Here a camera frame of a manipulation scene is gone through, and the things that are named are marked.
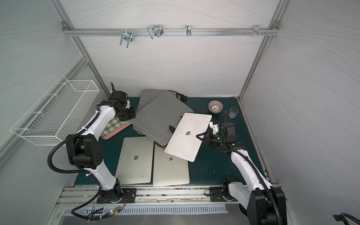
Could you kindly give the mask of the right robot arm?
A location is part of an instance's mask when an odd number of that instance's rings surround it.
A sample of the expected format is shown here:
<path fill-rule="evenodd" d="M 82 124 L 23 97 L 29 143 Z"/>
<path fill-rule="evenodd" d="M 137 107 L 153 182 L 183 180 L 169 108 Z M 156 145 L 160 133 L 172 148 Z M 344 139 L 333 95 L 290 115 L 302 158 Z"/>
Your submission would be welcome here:
<path fill-rule="evenodd" d="M 228 180 L 222 195 L 227 201 L 237 201 L 252 225 L 286 225 L 286 196 L 280 187 L 273 186 L 254 164 L 245 146 L 237 140 L 231 122 L 210 122 L 204 133 L 196 136 L 202 143 L 220 150 L 230 157 L 245 183 Z"/>

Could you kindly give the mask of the grey laptop sleeve bag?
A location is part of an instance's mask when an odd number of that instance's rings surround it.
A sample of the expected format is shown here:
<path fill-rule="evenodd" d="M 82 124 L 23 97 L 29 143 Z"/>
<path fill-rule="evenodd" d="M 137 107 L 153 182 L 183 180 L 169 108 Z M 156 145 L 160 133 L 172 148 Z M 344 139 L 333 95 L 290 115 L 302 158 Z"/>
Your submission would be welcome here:
<path fill-rule="evenodd" d="M 167 90 L 136 112 L 133 129 L 165 148 L 184 113 L 194 111 Z"/>

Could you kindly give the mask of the grey zippered laptop bag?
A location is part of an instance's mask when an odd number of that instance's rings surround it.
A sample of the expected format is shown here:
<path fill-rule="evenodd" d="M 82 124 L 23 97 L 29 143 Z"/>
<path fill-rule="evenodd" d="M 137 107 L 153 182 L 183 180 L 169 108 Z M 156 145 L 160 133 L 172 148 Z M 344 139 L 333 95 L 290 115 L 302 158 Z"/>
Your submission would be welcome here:
<path fill-rule="evenodd" d="M 140 111 L 150 102 L 152 102 L 155 98 L 157 98 L 160 94 L 165 92 L 166 90 L 157 90 L 157 89 L 144 89 L 141 92 L 139 104 L 137 107 L 137 111 Z M 187 96 L 180 94 L 176 91 L 167 90 L 168 92 L 172 93 L 178 100 L 185 102 L 187 101 Z"/>

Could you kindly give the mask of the silver apple laptop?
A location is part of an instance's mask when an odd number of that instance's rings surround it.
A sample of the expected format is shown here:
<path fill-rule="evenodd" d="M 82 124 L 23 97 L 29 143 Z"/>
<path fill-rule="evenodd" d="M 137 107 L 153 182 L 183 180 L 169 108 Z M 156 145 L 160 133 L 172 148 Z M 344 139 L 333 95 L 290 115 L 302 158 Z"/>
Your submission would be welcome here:
<path fill-rule="evenodd" d="M 197 135 L 207 131 L 212 116 L 209 114 L 184 113 L 165 148 L 165 153 L 194 162 L 202 144 Z"/>
<path fill-rule="evenodd" d="M 167 154 L 155 145 L 152 183 L 154 187 L 189 184 L 188 161 Z"/>
<path fill-rule="evenodd" d="M 115 174 L 121 185 L 150 183 L 153 151 L 154 143 L 145 136 L 124 139 Z"/>

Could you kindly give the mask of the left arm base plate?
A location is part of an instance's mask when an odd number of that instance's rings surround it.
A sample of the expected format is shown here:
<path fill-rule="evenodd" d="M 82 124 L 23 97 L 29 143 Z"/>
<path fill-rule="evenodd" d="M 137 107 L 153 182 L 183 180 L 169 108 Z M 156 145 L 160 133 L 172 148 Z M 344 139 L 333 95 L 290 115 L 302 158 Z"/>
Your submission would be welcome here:
<path fill-rule="evenodd" d="M 109 198 L 99 195 L 97 197 L 97 204 L 121 204 L 121 203 L 134 203 L 137 189 L 136 188 L 122 188 L 122 197 Z"/>

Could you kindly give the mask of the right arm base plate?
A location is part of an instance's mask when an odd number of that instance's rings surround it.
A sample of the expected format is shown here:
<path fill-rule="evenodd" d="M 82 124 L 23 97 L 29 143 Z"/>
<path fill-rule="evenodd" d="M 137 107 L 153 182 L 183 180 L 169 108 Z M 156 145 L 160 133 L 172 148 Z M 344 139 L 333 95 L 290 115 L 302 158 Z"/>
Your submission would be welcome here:
<path fill-rule="evenodd" d="M 227 196 L 222 187 L 209 187 L 204 195 L 210 198 L 211 202 L 233 202 L 234 198 Z"/>

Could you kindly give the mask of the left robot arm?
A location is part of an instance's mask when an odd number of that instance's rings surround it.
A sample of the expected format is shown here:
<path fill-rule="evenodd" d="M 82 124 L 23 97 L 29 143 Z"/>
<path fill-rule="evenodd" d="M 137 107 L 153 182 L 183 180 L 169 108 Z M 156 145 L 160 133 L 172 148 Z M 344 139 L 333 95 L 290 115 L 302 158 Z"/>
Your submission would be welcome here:
<path fill-rule="evenodd" d="M 136 112 L 123 91 L 112 91 L 108 99 L 97 105 L 94 116 L 82 127 L 82 133 L 66 142 L 71 165 L 85 170 L 98 186 L 99 196 L 107 202 L 117 203 L 123 192 L 120 183 L 109 171 L 103 159 L 98 140 L 110 120 L 117 117 L 121 122 L 135 118 Z"/>

